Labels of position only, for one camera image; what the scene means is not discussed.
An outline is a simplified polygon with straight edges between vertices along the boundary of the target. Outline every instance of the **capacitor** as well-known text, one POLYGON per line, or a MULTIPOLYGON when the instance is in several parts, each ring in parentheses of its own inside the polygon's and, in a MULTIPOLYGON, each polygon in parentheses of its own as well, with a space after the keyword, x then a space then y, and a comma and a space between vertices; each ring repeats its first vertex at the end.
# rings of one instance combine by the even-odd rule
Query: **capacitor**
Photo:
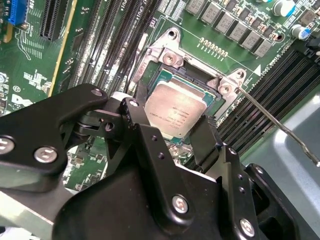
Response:
POLYGON ((272 0, 255 0, 257 3, 270 3, 272 0))
POLYGON ((290 17, 296 9, 296 3, 293 0, 278 0, 273 5, 273 14, 275 16, 290 17))
POLYGON ((296 24, 291 28, 290 33, 295 38, 305 41, 310 36, 311 31, 309 28, 296 24))

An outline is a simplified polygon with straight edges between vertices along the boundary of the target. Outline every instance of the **ram slot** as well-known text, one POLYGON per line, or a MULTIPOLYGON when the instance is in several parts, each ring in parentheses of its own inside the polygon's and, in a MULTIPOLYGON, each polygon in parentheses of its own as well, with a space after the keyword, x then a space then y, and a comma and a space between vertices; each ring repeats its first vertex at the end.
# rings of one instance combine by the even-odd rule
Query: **ram slot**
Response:
MULTIPOLYGON (((278 120, 320 82, 319 69, 302 53, 290 49, 282 58, 250 92, 278 120)), ((273 127, 250 101, 243 99, 218 131, 224 142, 243 154, 273 127)))
POLYGON ((117 72, 114 75, 113 81, 111 82, 111 85, 108 89, 109 94, 120 88, 122 84, 122 80, 126 75, 128 75, 131 67, 134 67, 131 65, 131 63, 133 63, 136 57, 138 45, 141 41, 143 33, 145 33, 148 30, 148 27, 161 2, 162 2, 161 0, 153 0, 153 1, 150 0, 145 6, 145 9, 139 20, 136 30, 134 31, 127 45, 126 51, 120 60, 117 72))
POLYGON ((89 66, 91 55, 97 44, 101 29, 107 18, 110 1, 96 0, 92 8, 92 17, 89 20, 88 28, 82 41, 78 56, 79 59, 74 68, 74 74, 70 80, 69 88, 75 87, 84 81, 85 72, 89 66))
POLYGON ((98 86, 102 89, 107 89, 108 86, 106 85, 109 77, 109 73, 116 62, 118 55, 125 44, 125 41, 128 37, 131 36, 134 29, 133 25, 135 24, 134 19, 137 17, 140 6, 144 5, 144 0, 133 1, 130 4, 130 14, 124 18, 124 23, 118 28, 119 36, 113 39, 111 42, 113 43, 113 47, 110 49, 108 56, 105 58, 103 62, 104 68, 102 68, 98 75, 98 86))
MULTIPOLYGON (((108 55, 108 53, 110 52, 110 48, 114 44, 111 41, 111 38, 112 36, 116 36, 118 34, 114 31, 114 26, 117 19, 117 15, 119 13, 119 9, 121 7, 121 2, 121 0, 112 1, 112 5, 107 16, 107 20, 102 30, 102 34, 99 38, 99 41, 94 49, 93 56, 90 60, 91 64, 84 75, 85 83, 95 84, 96 79, 99 77, 100 70, 103 69, 104 59, 108 55)), ((122 18, 119 22, 119 25, 122 24, 123 17, 127 15, 127 12, 129 10, 130 8, 127 2, 123 9, 122 18)))

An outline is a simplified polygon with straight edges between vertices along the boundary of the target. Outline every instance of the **blue connector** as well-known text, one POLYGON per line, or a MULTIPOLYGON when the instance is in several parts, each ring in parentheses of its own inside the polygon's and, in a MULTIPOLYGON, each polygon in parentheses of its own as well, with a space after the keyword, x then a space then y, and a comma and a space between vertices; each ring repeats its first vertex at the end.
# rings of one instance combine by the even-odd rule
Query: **blue connector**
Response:
POLYGON ((28 0, 11 0, 11 11, 8 22, 16 26, 26 20, 28 0))

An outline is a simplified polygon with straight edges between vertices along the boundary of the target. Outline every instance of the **green circuit board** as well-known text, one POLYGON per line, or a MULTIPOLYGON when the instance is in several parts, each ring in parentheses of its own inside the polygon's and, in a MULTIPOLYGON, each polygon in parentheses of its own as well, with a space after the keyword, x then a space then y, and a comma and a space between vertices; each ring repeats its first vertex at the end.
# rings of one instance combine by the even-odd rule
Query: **green circuit board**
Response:
MULTIPOLYGON (((92 41, 96 41, 95 38, 102 33, 104 27, 103 19, 106 15, 104 10, 112 3, 111 0, 100 1, 98 11, 93 12, 98 0, 69 0, 60 36, 54 41, 49 41, 40 36, 46 0, 29 0, 27 2, 25 22, 12 27, 7 22, 8 16, 5 14, 5 11, 8 11, 6 7, 10 6, 0 0, 0 19, 2 19, 0 21, 0 116, 27 107, 32 103, 65 91, 70 86, 77 85, 77 83, 72 85, 70 82, 73 75, 78 73, 76 72, 77 64, 84 57, 80 53, 86 49, 84 43, 86 33, 92 30, 95 33, 92 41)), ((115 36, 113 29, 116 29, 120 24, 125 7, 131 2, 133 3, 133 0, 119 0, 118 2, 121 7, 110 25, 112 31, 109 40, 111 41, 117 41, 117 39, 113 39, 115 36)), ((217 25, 203 21, 204 11, 213 2, 211 0, 203 1, 200 10, 197 13, 192 13, 187 10, 188 5, 191 4, 190 0, 162 0, 146 31, 147 38, 141 50, 141 56, 161 34, 167 29, 175 27, 179 29, 181 34, 179 46, 189 55, 225 75, 239 68, 244 69, 246 79, 243 88, 249 91, 295 40, 291 36, 292 26, 303 25, 303 20, 305 27, 312 32, 319 31, 318 17, 314 17, 308 24, 304 20, 306 13, 315 12, 312 8, 315 1, 297 0, 295 10, 289 17, 274 16, 272 9, 275 1, 264 3, 239 0, 235 1, 236 5, 233 8, 228 7, 232 0, 215 1, 214 4, 219 6, 221 11, 228 13, 233 20, 242 22, 247 30, 255 32, 259 36, 260 41, 271 44, 270 49, 261 57, 255 53, 255 50, 249 50, 243 47, 243 43, 240 44, 227 36, 230 35, 230 32, 222 33, 217 30, 217 25), (244 20, 239 19, 241 16, 239 9, 242 11, 249 9, 244 20), (261 19, 257 28, 253 26, 256 19, 261 19), (269 26, 272 26, 273 30, 269 35, 265 35, 264 27, 269 26)), ((96 60, 99 61, 99 58, 104 56, 105 54, 101 54, 96 60)), ((158 63, 149 64, 141 81, 149 83, 158 67, 158 63)), ((102 88, 105 86, 108 88, 111 84, 108 82, 105 86, 100 86, 98 80, 93 83, 102 88)), ((218 124, 228 116, 240 100, 237 99, 226 110, 217 120, 218 124)), ((223 101, 217 102, 210 109, 210 113, 214 114, 222 104, 223 101)), ((102 139, 96 138, 92 142, 80 145, 68 156, 70 161, 63 177, 68 188, 79 191, 104 176, 107 159, 102 139)))

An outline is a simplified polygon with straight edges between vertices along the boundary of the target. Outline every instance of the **surface mount component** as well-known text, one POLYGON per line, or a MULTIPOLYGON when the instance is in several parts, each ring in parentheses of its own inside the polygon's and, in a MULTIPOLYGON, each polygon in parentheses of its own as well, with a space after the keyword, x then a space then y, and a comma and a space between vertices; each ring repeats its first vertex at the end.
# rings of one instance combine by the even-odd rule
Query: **surface mount component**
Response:
POLYGON ((208 24, 212 24, 218 16, 220 10, 221 8, 219 6, 211 2, 201 16, 201 20, 208 24))
POLYGON ((191 0, 185 9, 191 14, 197 15, 204 3, 205 0, 191 0))
POLYGON ((264 40, 260 44, 260 46, 254 51, 254 54, 262 58, 269 51, 271 47, 272 47, 271 42, 269 42, 268 40, 264 40))
POLYGON ((250 50, 254 47, 259 39, 260 36, 255 31, 251 31, 241 45, 250 50))
POLYGON ((219 23, 216 25, 215 29, 225 34, 230 28, 233 21, 234 18, 229 13, 225 12, 219 23))
POLYGON ((230 33, 229 37, 238 42, 248 29, 247 26, 245 26, 243 23, 238 22, 232 32, 230 33))

